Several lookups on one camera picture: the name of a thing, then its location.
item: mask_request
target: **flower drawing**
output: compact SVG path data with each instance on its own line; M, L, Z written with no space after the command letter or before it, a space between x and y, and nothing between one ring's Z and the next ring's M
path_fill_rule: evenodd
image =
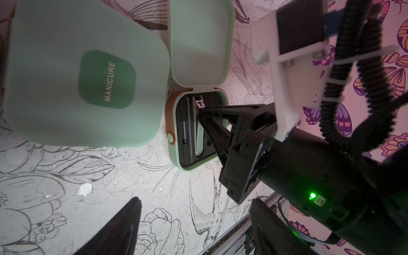
M41 243L45 239L51 239L59 233L59 226L67 223L67 218L61 213L53 214L49 220L38 223L38 227L30 232L30 241L33 243Z
M184 253L184 235L180 220L163 208L156 208L139 223L135 254L181 255Z

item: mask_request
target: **green label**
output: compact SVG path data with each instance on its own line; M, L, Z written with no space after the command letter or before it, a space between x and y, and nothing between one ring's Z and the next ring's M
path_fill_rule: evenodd
M122 109L135 94L136 72L133 66L102 51L88 51L81 59L79 93L90 104Z

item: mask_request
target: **hummingbird drawing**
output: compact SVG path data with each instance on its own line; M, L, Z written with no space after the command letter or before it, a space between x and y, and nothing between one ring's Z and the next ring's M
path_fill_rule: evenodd
M193 220L194 229L197 234L202 235L207 232L207 236L204 240L203 248L207 247L210 243L217 239L217 236L221 230L221 225L224 221L225 212L227 210L229 197L224 205L224 208L220 208L220 193L221 184L217 189L217 184L214 178L214 205L213 211L207 214L202 213L199 208L194 204L193 195L191 194L191 182L189 185L190 192L190 210L191 219Z

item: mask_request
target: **white paint chip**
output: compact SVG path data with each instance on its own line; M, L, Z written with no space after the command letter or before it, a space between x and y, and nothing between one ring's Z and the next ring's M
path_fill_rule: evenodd
M92 193L92 185L90 183L82 184L78 189L78 195L86 197Z

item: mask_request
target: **case lid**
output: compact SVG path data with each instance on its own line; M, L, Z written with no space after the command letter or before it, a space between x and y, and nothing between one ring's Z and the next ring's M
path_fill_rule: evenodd
M171 75L183 87L214 87L229 71L231 0L168 0Z
M4 116L32 141L141 146L160 126L170 58L156 35L95 0L20 0Z

